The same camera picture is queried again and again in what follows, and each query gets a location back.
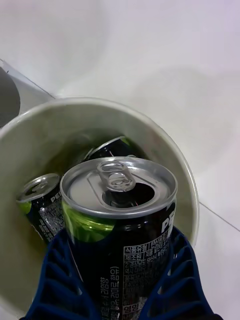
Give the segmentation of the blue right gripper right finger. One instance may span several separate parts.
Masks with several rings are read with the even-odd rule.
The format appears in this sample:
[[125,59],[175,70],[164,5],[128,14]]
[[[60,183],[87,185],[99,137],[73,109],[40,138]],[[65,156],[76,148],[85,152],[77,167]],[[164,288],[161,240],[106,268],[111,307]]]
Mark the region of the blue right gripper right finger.
[[173,228],[166,268],[145,302],[140,320],[213,320],[194,250]]

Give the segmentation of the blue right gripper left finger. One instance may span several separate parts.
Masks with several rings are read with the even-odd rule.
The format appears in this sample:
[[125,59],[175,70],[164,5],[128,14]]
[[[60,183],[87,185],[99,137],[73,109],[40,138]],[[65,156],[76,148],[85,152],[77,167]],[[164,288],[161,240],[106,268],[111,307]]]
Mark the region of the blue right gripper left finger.
[[60,231],[47,247],[38,288],[25,320],[99,320],[93,300],[71,258],[67,232]]

